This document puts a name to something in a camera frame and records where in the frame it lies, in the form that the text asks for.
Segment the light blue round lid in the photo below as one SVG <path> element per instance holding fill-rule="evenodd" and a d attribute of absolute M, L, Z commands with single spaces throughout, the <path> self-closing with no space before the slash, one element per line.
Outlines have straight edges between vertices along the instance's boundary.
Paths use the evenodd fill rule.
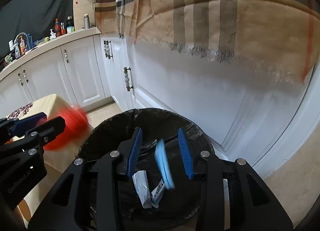
<path fill-rule="evenodd" d="M 175 185 L 173 182 L 172 174 L 170 171 L 167 154 L 165 151 L 164 140 L 160 139 L 156 143 L 155 148 L 155 160 L 158 166 L 158 169 L 161 173 L 162 179 L 164 181 L 164 185 L 167 189 L 174 189 Z"/>

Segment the red bag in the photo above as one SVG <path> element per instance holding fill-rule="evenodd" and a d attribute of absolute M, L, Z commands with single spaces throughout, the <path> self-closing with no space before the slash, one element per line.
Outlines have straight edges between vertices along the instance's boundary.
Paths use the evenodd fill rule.
<path fill-rule="evenodd" d="M 65 120 L 65 130 L 55 140 L 45 145 L 44 150 L 59 150 L 71 141 L 83 137 L 89 131 L 86 113 L 81 108 L 62 107 L 55 115 L 57 116 Z"/>

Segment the black lined trash bin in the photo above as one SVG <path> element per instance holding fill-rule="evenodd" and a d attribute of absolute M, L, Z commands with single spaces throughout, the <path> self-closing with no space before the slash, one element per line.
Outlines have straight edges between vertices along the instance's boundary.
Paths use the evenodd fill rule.
<path fill-rule="evenodd" d="M 155 189 L 161 173 L 155 162 L 156 142 L 164 140 L 174 189 L 165 190 L 158 208 L 143 208 L 133 180 L 118 176 L 118 230 L 170 230 L 189 222 L 199 209 L 201 185 L 185 174 L 178 130 L 183 128 L 196 151 L 213 152 L 206 134 L 191 120 L 162 109 L 132 109 L 101 122 L 84 140 L 78 154 L 86 162 L 96 161 L 117 150 L 121 142 L 133 137 L 136 128 L 142 130 L 142 144 L 137 170 L 147 174 L 150 189 Z"/>

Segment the white paper wrapper trash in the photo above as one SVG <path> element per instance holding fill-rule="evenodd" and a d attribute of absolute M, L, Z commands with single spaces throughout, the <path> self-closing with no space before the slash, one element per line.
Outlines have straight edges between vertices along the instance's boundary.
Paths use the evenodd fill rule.
<path fill-rule="evenodd" d="M 142 207 L 148 209 L 151 207 L 158 208 L 165 191 L 165 183 L 163 179 L 153 191 L 150 191 L 148 178 L 145 170 L 140 170 L 132 176 L 132 180 L 136 189 L 136 193 L 140 199 Z"/>

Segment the white kitchen cabinets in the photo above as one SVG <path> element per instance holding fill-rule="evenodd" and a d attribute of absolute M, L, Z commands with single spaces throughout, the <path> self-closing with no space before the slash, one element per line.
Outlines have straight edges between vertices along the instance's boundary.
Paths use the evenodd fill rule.
<path fill-rule="evenodd" d="M 267 174 L 286 159 L 278 152 L 264 163 L 301 117 L 315 75 L 289 83 L 92 28 L 40 45 L 4 68 L 1 115 L 49 94 L 87 111 L 108 101 L 123 111 L 166 109 L 194 121 L 220 157 L 243 157 Z"/>

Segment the floral beige tablecloth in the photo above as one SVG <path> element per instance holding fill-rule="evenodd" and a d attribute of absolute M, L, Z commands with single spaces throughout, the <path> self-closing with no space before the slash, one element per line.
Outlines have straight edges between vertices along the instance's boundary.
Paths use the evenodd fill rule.
<path fill-rule="evenodd" d="M 86 113 L 57 94 L 1 118 L 1 230 L 27 230 L 91 130 Z"/>

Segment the orange dish soap bottle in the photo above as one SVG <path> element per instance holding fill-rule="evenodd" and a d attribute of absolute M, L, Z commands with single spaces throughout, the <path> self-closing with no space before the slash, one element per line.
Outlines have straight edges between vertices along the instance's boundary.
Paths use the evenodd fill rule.
<path fill-rule="evenodd" d="M 21 55 L 25 55 L 26 52 L 26 45 L 25 45 L 25 40 L 23 38 L 23 36 L 20 36 L 20 53 Z"/>

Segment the red sauce bottle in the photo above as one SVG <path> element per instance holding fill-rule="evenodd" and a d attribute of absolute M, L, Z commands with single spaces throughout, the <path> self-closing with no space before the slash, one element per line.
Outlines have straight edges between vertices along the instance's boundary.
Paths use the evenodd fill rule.
<path fill-rule="evenodd" d="M 60 37 L 61 36 L 61 27 L 60 27 L 60 24 L 59 24 L 59 20 L 57 18 L 55 19 L 54 31 L 55 31 L 55 36 L 56 37 Z"/>

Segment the dark lidded jar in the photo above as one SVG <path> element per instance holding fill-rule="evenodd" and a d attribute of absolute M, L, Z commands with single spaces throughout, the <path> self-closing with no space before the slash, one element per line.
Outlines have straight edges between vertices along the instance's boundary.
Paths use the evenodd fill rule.
<path fill-rule="evenodd" d="M 75 31 L 75 28 L 74 28 L 74 20 L 73 20 L 73 17 L 72 16 L 68 16 L 67 17 L 67 20 L 66 20 L 66 30 L 67 30 L 67 33 L 72 33 Z"/>

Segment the steel thermos bottle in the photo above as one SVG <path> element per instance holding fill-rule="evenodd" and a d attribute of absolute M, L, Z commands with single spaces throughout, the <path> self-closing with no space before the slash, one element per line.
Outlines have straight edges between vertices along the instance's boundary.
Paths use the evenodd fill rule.
<path fill-rule="evenodd" d="M 90 26 L 90 19 L 89 19 L 89 15 L 86 13 L 84 14 L 84 28 L 85 29 L 89 29 Z"/>

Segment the black window curtain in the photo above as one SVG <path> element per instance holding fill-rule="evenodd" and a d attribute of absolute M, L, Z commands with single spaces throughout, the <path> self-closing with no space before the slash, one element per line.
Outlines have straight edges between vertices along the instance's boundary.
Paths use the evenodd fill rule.
<path fill-rule="evenodd" d="M 21 33 L 33 40 L 49 35 L 55 20 L 66 22 L 73 15 L 73 0 L 10 0 L 1 8 L 1 58 L 9 53 L 9 42 Z"/>

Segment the plaid beige scarf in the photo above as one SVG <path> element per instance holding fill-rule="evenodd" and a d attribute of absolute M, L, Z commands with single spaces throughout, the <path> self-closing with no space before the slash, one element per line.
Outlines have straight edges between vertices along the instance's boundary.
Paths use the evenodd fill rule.
<path fill-rule="evenodd" d="M 102 33 L 303 80 L 319 60 L 318 0 L 95 0 Z"/>

